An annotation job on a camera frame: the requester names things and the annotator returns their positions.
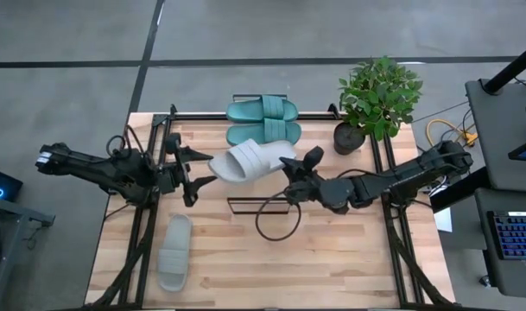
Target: gray floor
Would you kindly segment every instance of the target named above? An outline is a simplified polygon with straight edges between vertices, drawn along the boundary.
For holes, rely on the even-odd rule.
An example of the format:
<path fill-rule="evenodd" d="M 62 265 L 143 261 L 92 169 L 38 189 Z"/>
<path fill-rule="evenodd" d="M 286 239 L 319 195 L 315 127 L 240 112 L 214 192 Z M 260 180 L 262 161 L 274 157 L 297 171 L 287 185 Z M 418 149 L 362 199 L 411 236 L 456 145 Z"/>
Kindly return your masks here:
<path fill-rule="evenodd" d="M 0 61 L 140 60 L 155 2 L 0 0 Z M 524 0 L 167 0 L 152 59 L 492 56 L 525 48 Z M 491 77 L 505 65 L 408 65 L 424 80 L 414 118 L 466 101 L 466 81 Z M 170 104 L 179 111 L 222 111 L 234 93 L 266 92 L 286 93 L 304 111 L 322 111 L 337 103 L 337 79 L 349 68 L 150 68 L 139 111 L 167 111 Z M 22 203 L 57 215 L 34 250 L 23 243 L 4 309 L 70 308 L 84 300 L 107 196 L 72 177 L 37 173 L 35 158 L 42 144 L 59 141 L 102 156 L 107 138 L 124 126 L 137 73 L 0 69 L 0 170 L 24 181 Z M 414 123 L 417 143 L 429 146 L 429 120 L 459 124 L 467 110 L 461 105 Z M 435 125 L 432 138 L 439 140 L 446 129 Z M 479 143 L 470 151 L 472 169 L 483 166 Z M 461 212 L 472 209 L 465 204 L 455 218 L 477 217 Z M 483 258 L 460 247 L 464 237 L 441 239 L 458 302 L 526 309 L 526 299 L 477 284 Z"/>

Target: wooden table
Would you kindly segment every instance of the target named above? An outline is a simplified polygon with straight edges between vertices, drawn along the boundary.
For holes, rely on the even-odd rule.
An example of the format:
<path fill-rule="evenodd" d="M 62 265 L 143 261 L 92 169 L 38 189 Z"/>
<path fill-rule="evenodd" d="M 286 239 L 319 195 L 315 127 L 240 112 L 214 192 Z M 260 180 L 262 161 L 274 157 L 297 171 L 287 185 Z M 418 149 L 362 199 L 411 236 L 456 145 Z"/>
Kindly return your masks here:
<path fill-rule="evenodd" d="M 129 124 L 144 148 L 152 116 L 152 113 L 130 116 Z M 370 139 L 351 155 L 338 155 L 333 150 L 333 129 L 337 121 L 298 123 L 302 127 L 301 140 L 295 145 L 298 158 L 314 146 L 321 146 L 325 154 L 317 169 L 323 177 L 332 178 L 348 168 L 375 171 Z M 227 121 L 173 121 L 171 131 L 181 133 L 183 145 L 216 155 L 230 148 L 225 140 L 230 125 Z M 403 126 L 392 143 L 397 163 L 417 156 L 410 126 Z M 387 167 L 383 145 L 380 145 L 383 165 Z M 205 162 L 192 162 L 191 166 L 191 178 L 211 175 Z M 163 196 L 157 214 L 143 307 L 398 307 L 380 200 L 365 209 L 351 209 L 345 216 L 335 215 L 317 203 L 303 203 L 299 229 L 283 242 L 261 238 L 255 229 L 255 217 L 233 215 L 226 202 L 230 196 L 270 196 L 286 185 L 287 179 L 282 172 L 243 186 L 214 181 L 200 190 L 200 199 L 191 208 L 184 207 L 181 190 Z M 428 200 L 426 196 L 419 199 Z M 122 198 L 112 197 L 107 212 L 123 204 Z M 193 221 L 193 233 L 186 287 L 180 293 L 169 293 L 157 283 L 156 261 L 168 222 L 175 213 L 184 213 Z M 105 222 L 86 302 L 99 298 L 122 268 L 133 214 L 131 207 Z M 440 292 L 454 301 L 432 211 L 414 204 L 407 214 L 419 265 Z M 261 227 L 269 235 L 281 236 L 291 229 L 297 216 L 294 209 L 289 215 L 265 215 L 261 217 Z M 409 300 L 413 301 L 406 266 L 403 274 Z M 131 293 L 136 292 L 134 277 Z"/>

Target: yellow cable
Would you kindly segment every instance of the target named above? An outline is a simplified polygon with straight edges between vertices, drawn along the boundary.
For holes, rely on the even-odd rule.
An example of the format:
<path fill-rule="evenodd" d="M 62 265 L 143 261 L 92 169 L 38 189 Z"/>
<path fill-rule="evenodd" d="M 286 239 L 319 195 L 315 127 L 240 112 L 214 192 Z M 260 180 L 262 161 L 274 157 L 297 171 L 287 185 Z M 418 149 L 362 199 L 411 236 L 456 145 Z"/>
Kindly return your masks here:
<path fill-rule="evenodd" d="M 435 143 L 434 141 L 432 140 L 432 137 L 431 137 L 431 134 L 429 133 L 429 128 L 431 126 L 431 124 L 434 124 L 434 123 L 442 123 L 442 124 L 445 124 L 447 125 L 448 127 L 450 127 L 451 129 L 453 130 L 456 130 L 459 132 L 459 136 L 454 140 L 455 142 L 458 142 L 459 139 L 461 138 L 464 138 L 464 140 L 466 141 L 466 144 L 468 146 L 473 146 L 473 144 L 475 143 L 476 139 L 478 139 L 478 134 L 472 134 L 470 132 L 468 132 L 468 130 L 470 130 L 472 127 L 474 127 L 476 124 L 472 124 L 470 125 L 468 128 L 466 128 L 466 133 L 463 131 L 463 130 L 460 130 L 459 128 L 457 128 L 456 126 L 454 126 L 454 124 L 448 122 L 447 120 L 443 120 L 443 119 L 433 119 L 431 121 L 428 122 L 428 125 L 426 125 L 426 137 L 428 138 L 428 142 L 431 146 L 435 146 Z"/>

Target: teal slipper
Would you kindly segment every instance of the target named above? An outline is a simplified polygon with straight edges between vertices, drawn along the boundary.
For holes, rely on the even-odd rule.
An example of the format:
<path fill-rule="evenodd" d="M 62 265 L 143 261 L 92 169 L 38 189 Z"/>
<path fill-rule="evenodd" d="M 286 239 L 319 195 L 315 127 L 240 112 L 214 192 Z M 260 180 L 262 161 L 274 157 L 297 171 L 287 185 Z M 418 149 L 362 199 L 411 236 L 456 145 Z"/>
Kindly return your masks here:
<path fill-rule="evenodd" d="M 297 107 L 277 96 L 261 95 L 260 99 L 231 103 L 226 109 L 228 120 L 236 123 L 257 123 L 263 118 L 273 118 L 286 122 L 295 121 L 299 112 Z"/>
<path fill-rule="evenodd" d="M 235 146 L 252 139 L 255 143 L 272 143 L 286 140 L 297 143 L 301 137 L 301 127 L 293 122 L 265 118 L 262 123 L 249 125 L 233 125 L 226 132 L 226 141 Z"/>

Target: slide sandal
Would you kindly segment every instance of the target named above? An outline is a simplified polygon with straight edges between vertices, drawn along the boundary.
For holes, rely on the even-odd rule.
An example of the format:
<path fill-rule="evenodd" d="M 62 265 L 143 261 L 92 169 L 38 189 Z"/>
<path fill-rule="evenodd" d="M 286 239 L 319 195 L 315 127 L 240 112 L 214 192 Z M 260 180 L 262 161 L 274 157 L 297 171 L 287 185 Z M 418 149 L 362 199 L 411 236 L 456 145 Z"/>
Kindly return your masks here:
<path fill-rule="evenodd" d="M 260 99 L 231 103 L 226 109 L 228 120 L 236 123 L 261 122 L 265 117 L 295 121 L 299 112 L 287 99 L 278 96 L 261 95 Z"/>
<path fill-rule="evenodd" d="M 221 180 L 230 183 L 254 181 L 283 168 L 280 157 L 295 159 L 295 150 L 288 141 L 277 141 L 257 145 L 248 139 L 228 149 L 224 154 L 215 155 L 207 164 Z"/>
<path fill-rule="evenodd" d="M 293 122 L 265 118 L 260 124 L 233 125 L 226 132 L 226 141 L 235 146 L 252 139 L 255 143 L 272 143 L 286 140 L 296 144 L 301 138 L 301 127 Z"/>
<path fill-rule="evenodd" d="M 192 221 L 186 215 L 176 214 L 168 222 L 157 264 L 159 285 L 167 291 L 181 291 L 186 284 L 191 235 Z"/>

